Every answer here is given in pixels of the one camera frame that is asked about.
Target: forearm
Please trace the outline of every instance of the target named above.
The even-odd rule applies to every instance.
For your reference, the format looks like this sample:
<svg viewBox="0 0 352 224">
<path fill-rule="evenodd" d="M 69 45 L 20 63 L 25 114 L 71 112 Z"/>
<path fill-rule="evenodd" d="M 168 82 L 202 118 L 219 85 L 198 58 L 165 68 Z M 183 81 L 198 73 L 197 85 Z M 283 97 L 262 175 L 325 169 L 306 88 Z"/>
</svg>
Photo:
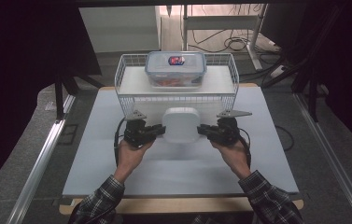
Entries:
<svg viewBox="0 0 352 224">
<path fill-rule="evenodd" d="M 303 223 L 288 194 L 271 185 L 258 171 L 240 180 L 239 185 L 264 223 Z"/>
<path fill-rule="evenodd" d="M 124 190 L 123 184 L 113 175 L 110 176 L 99 189 L 80 203 L 74 223 L 86 223 L 104 212 L 106 215 L 100 218 L 105 218 L 109 223 L 115 216 L 115 207 L 120 203 Z"/>
</svg>

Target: white wire rack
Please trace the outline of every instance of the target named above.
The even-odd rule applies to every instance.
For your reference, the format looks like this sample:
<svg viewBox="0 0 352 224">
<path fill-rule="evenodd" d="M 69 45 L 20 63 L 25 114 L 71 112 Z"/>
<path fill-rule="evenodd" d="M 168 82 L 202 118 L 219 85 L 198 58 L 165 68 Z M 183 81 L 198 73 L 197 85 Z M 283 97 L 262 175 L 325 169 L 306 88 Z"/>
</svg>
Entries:
<svg viewBox="0 0 352 224">
<path fill-rule="evenodd" d="M 120 57 L 115 89 L 125 117 L 136 109 L 152 122 L 170 107 L 193 107 L 201 117 L 213 117 L 232 109 L 239 87 L 239 75 L 230 53 L 205 54 L 207 72 L 198 89 L 156 89 L 145 73 L 147 54 L 124 54 Z"/>
</svg>

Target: container lid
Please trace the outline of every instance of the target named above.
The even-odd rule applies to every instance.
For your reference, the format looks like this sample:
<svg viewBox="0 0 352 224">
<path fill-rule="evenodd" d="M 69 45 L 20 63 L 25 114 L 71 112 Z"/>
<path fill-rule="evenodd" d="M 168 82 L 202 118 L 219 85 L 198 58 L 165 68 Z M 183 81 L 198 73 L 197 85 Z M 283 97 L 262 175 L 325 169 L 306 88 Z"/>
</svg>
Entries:
<svg viewBox="0 0 352 224">
<path fill-rule="evenodd" d="M 188 51 L 153 51 L 148 54 L 146 72 L 158 74 L 195 74 L 206 71 L 204 54 Z"/>
</svg>

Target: gray floor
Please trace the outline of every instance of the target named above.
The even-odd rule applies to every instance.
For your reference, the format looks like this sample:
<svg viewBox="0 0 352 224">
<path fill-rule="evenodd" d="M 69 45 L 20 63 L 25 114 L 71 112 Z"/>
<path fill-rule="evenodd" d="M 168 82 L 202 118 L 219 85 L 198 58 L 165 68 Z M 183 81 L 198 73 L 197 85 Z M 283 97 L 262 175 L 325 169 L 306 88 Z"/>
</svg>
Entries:
<svg viewBox="0 0 352 224">
<path fill-rule="evenodd" d="M 120 53 L 101 53 L 97 57 L 103 75 L 92 77 L 107 86 L 113 86 L 112 77 L 119 62 Z M 245 52 L 234 53 L 234 59 L 239 73 L 244 74 L 241 75 L 241 80 L 261 85 L 263 76 L 251 75 L 255 71 Z M 267 62 L 262 61 L 262 66 L 269 67 L 276 60 L 276 56 L 263 55 L 262 59 Z M 289 77 L 269 89 L 264 89 L 263 93 L 275 125 L 287 129 L 294 139 L 294 145 L 286 152 L 286 156 L 303 197 L 304 208 L 301 210 L 303 219 L 306 223 L 312 224 L 352 223 L 352 206 L 290 91 L 292 80 L 293 77 Z M 23 223 L 66 223 L 68 219 L 58 212 L 58 204 L 77 151 L 78 141 L 83 134 L 84 125 L 97 93 L 97 89 L 92 85 L 79 79 L 77 83 L 81 90 Z M 7 222 L 36 158 L 44 146 L 56 117 L 54 108 L 48 106 L 54 101 L 53 86 L 47 87 L 38 94 L 35 113 L 0 171 L 0 223 Z M 352 180 L 352 133 L 333 115 L 326 106 L 324 97 L 317 99 L 317 116 L 318 124 Z M 284 148 L 289 147 L 292 143 L 289 135 L 281 129 L 278 129 L 278 134 Z"/>
</svg>

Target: sticker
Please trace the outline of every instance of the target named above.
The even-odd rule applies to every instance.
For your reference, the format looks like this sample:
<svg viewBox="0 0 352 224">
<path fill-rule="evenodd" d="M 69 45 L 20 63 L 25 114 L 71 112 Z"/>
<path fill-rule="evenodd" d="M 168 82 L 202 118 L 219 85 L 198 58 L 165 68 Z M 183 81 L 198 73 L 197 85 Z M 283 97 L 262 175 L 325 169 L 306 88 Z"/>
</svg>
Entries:
<svg viewBox="0 0 352 224">
<path fill-rule="evenodd" d="M 185 62 L 185 58 L 182 56 L 171 56 L 169 58 L 170 65 L 182 65 Z"/>
</svg>

